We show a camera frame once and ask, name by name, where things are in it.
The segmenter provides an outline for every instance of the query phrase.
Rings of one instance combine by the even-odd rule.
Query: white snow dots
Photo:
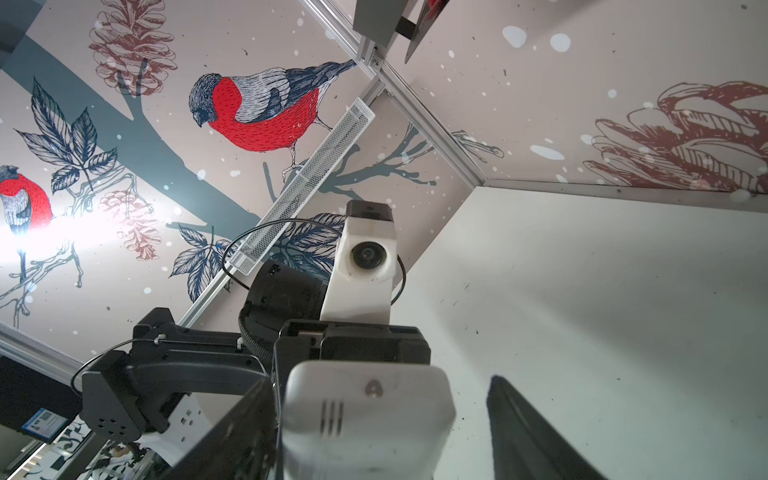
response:
[[[528,38],[525,30],[512,25],[504,27],[502,29],[502,35],[504,35],[504,38],[506,38],[506,40],[510,45],[512,45],[513,48],[520,48],[525,44],[525,39]]]
[[[728,196],[730,201],[736,202],[737,204],[742,204],[752,198],[752,194],[748,190],[736,190],[731,195]]]
[[[541,145],[531,145],[531,151],[537,155],[541,155],[549,160],[565,160],[563,154],[551,148],[542,147]]]
[[[549,44],[555,51],[564,53],[571,47],[571,37],[567,36],[565,33],[557,33],[552,35],[552,38],[549,39]]]

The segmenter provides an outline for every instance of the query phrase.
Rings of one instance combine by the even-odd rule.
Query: wallpaper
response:
[[[86,360],[181,318],[368,83],[299,2],[51,0],[0,71],[0,321]],[[385,95],[302,215],[388,203],[411,266],[469,188]],[[503,156],[457,127],[478,161]],[[273,258],[327,279],[334,239]],[[245,292],[205,328],[236,329]]]
[[[768,190],[765,2],[450,2],[407,65],[495,179]]]

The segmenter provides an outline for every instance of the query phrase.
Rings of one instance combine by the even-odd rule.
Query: ventilation slots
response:
[[[368,105],[357,98],[312,157],[301,170],[296,171],[296,176],[266,212],[260,223],[281,218],[295,218],[374,117]],[[246,275],[250,274],[288,226],[288,223],[282,223],[253,232],[246,237],[232,256],[230,260],[232,266]]]
[[[320,408],[320,436],[341,436],[341,424],[344,418],[344,402],[323,400]]]

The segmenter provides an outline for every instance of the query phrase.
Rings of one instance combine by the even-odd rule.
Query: black panel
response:
[[[604,480],[507,379],[488,391],[495,480]]]
[[[54,437],[82,410],[80,397],[69,386],[4,356],[0,357],[0,386],[0,423],[44,442],[51,439],[22,430],[39,409],[67,419]]]

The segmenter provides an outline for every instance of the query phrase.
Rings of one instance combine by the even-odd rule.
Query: white wall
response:
[[[477,188],[410,270],[457,420],[436,480],[493,478],[506,377],[608,478],[763,478],[768,216]]]

